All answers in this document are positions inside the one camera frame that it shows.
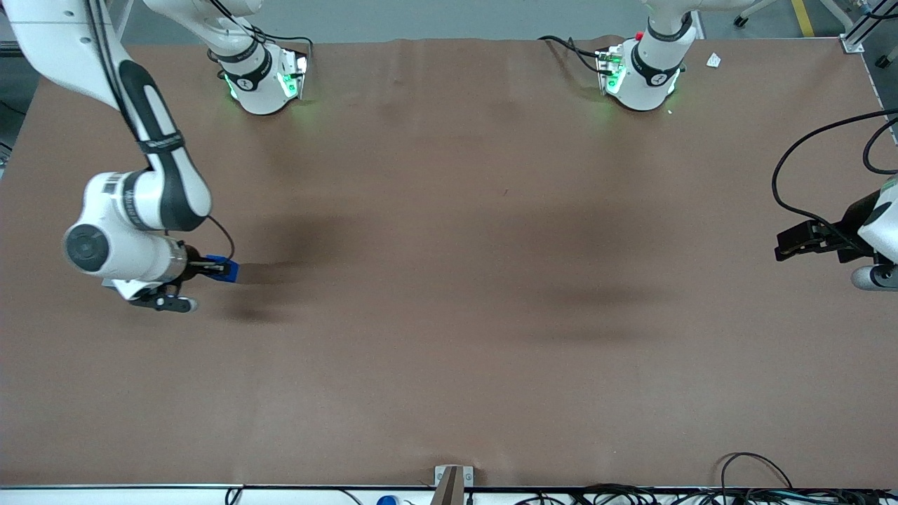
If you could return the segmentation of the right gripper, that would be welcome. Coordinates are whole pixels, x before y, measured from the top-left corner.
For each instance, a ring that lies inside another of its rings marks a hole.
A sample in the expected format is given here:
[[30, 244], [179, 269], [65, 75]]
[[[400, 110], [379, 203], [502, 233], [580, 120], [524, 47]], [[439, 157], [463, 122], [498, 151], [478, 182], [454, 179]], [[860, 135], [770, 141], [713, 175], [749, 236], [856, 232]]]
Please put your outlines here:
[[203, 257], [198, 249], [183, 240], [167, 239], [167, 244], [170, 258], [166, 268], [166, 283], [185, 282], [196, 276], [228, 277], [229, 268], [225, 267], [227, 259]]

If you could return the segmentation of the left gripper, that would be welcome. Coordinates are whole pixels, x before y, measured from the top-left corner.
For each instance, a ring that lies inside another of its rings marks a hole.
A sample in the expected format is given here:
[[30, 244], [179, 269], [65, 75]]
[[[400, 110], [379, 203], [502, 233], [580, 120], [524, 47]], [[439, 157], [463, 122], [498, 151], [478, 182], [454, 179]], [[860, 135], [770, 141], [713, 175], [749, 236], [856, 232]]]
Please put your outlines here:
[[897, 262], [897, 176], [889, 177], [878, 191], [854, 202], [839, 222], [841, 232], [855, 248], [840, 250], [839, 262], [862, 257], [873, 262]]

